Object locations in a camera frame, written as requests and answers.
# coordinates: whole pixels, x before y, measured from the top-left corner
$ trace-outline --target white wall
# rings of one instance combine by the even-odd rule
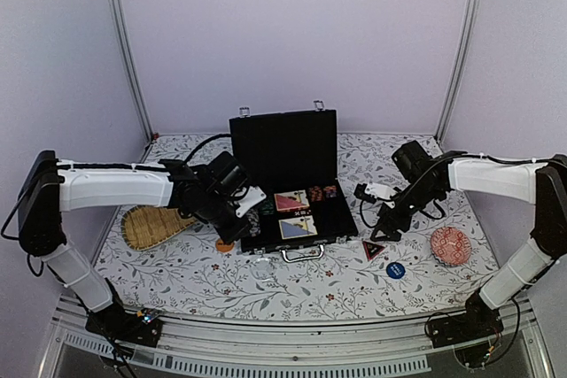
[[[107,0],[0,0],[0,219],[40,150],[133,161],[143,137]],[[73,212],[69,235],[91,255],[109,211]],[[18,243],[0,241],[0,376],[37,373],[59,286],[34,278]]]
[[[567,0],[481,0],[445,147],[502,157],[567,152]],[[500,262],[533,227],[533,207],[474,196]],[[567,266],[530,290],[557,377],[567,376]]]
[[[339,111],[339,129],[432,134],[466,0],[123,0],[160,133],[252,113]]]

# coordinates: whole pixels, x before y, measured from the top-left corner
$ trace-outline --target floral pattern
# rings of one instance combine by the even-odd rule
[[[151,147],[148,162],[183,158],[206,135],[160,137]],[[110,279],[125,303],[168,312],[255,320],[350,320],[433,312],[462,305],[497,264],[478,221],[462,193],[452,192],[441,203],[447,217],[430,220],[417,214],[410,232],[399,243],[382,243],[386,249],[368,261],[361,240],[369,230],[358,215],[353,196],[359,182],[376,181],[405,187],[391,160],[403,143],[416,139],[432,155],[441,150],[430,136],[339,135],[338,177],[353,209],[360,236],[348,243],[328,245],[322,259],[284,263],[278,253],[264,256],[215,249],[218,236],[209,226],[196,224],[147,251],[132,251],[120,233],[121,208],[98,257],[96,269]],[[230,150],[229,140],[208,144],[194,163],[213,159]],[[377,207],[367,205],[367,221],[376,220]],[[444,267],[431,253],[435,229],[459,228],[470,239],[472,253],[463,266]],[[258,258],[269,258],[274,272],[255,273]],[[388,277],[392,261],[406,268],[402,279]]]

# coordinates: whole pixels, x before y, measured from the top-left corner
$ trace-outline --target orange round object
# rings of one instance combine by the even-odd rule
[[[220,252],[229,252],[234,248],[234,243],[224,243],[222,239],[216,242],[216,249]]]
[[[457,228],[439,228],[431,236],[435,258],[446,266],[460,266],[469,261],[472,246],[469,238]]]

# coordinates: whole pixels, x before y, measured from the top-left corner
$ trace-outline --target red plate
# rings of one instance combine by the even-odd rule
[[[431,249],[435,258],[447,266],[464,265],[472,252],[469,238],[457,228],[439,228],[433,232]]]

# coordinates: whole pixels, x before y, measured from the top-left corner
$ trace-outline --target blue round coaster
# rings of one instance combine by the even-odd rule
[[[401,279],[406,274],[406,268],[400,263],[390,263],[386,266],[386,273],[392,279]]]

